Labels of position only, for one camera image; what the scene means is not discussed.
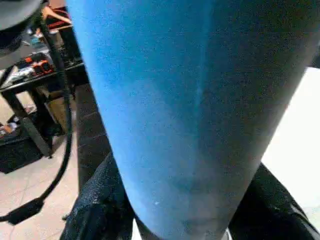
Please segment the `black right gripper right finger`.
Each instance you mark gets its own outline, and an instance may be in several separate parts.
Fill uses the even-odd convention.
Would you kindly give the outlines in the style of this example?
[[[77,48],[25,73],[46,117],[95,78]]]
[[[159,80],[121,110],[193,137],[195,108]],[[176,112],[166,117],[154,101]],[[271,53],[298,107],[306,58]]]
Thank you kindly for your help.
[[[320,233],[278,179],[260,164],[228,229],[234,240],[318,240]]]

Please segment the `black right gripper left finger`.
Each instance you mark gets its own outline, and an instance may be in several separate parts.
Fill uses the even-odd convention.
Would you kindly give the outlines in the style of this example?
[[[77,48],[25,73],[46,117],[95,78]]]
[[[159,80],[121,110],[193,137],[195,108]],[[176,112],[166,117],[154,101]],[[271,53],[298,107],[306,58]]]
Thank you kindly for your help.
[[[134,212],[116,161],[109,153],[82,187],[62,240],[130,240]]]

